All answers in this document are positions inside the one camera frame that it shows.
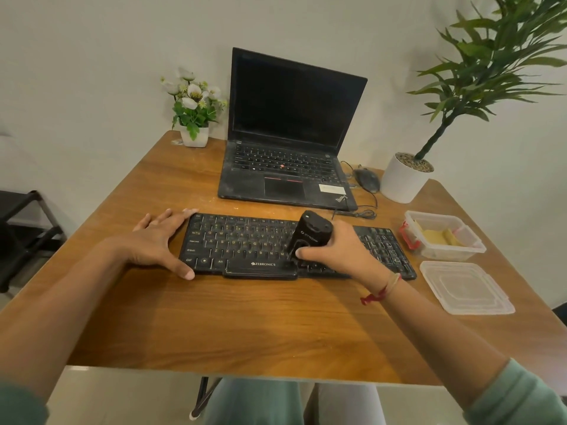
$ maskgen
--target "wooden tabletop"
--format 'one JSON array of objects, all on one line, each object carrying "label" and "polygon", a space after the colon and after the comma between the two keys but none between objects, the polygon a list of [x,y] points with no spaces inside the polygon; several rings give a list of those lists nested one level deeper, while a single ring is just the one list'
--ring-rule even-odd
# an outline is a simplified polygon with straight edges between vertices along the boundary
[{"label": "wooden tabletop", "polygon": [[[178,132],[167,132],[36,274],[10,307],[14,318],[98,241],[131,230],[147,212],[197,207],[203,213],[297,220],[305,210],[218,198],[226,143],[210,139],[206,148],[196,149],[172,145],[176,138]],[[359,205],[372,203],[363,190],[356,189],[354,195]],[[409,205],[377,196],[375,220],[339,218],[397,231],[406,210],[417,210],[458,216],[480,236],[487,251],[470,262],[496,280],[516,312],[458,319],[567,394],[567,328],[443,186],[429,180]],[[317,212],[330,217],[330,211]],[[184,232],[185,228],[170,244],[175,255]],[[439,304],[418,270],[422,259],[404,251],[418,273],[410,283]],[[69,364],[439,384],[382,307],[361,305],[359,298],[366,293],[352,280],[284,282],[198,275],[188,282],[159,268],[131,268],[93,315]]]}]

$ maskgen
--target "tiled floor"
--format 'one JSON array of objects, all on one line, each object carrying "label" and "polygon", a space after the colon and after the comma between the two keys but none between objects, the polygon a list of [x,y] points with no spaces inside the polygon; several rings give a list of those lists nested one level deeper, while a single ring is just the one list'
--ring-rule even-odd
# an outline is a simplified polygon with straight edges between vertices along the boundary
[{"label": "tiled floor", "polygon": [[[16,295],[44,262],[30,263],[14,280],[10,295]],[[0,309],[9,300],[0,294]],[[48,425],[188,424],[199,383],[200,376],[190,373],[68,367],[49,400]],[[301,387],[306,403],[313,384]],[[378,393],[387,425],[465,423],[445,388],[380,385]]]}]

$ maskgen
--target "white sticker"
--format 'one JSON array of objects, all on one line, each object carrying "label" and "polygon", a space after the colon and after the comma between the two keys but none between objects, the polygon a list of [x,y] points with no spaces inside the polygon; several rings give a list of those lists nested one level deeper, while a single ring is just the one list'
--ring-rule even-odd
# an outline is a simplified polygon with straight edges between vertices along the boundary
[{"label": "white sticker", "polygon": [[341,194],[341,195],[346,194],[345,189],[342,186],[319,184],[319,189],[321,190],[321,192],[329,192],[330,194]]}]

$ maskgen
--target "white cylindrical pot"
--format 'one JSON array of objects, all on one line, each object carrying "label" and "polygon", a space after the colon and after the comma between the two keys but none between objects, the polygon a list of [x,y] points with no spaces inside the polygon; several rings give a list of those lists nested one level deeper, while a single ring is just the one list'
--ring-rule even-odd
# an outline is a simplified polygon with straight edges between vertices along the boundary
[{"label": "white cylindrical pot", "polygon": [[394,155],[380,181],[380,192],[396,203],[407,204],[416,197],[430,177],[431,173],[414,170],[398,161]]},{"label": "white cylindrical pot", "polygon": [[195,140],[191,138],[189,135],[189,131],[187,131],[186,127],[179,126],[179,132],[181,133],[181,139],[183,140],[183,144],[187,147],[205,147],[207,146],[207,142],[209,141],[209,128],[199,128],[199,134]]}]

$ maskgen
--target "person's left hand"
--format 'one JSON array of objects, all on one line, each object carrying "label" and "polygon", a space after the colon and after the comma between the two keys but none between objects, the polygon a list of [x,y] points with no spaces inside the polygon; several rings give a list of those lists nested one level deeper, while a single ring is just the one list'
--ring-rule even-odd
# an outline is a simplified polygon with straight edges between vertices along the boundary
[{"label": "person's left hand", "polygon": [[125,235],[107,239],[132,264],[161,265],[178,276],[191,280],[194,271],[170,252],[168,242],[182,223],[198,210],[185,209],[181,213],[173,213],[169,208],[152,220],[147,214],[134,230]]}]

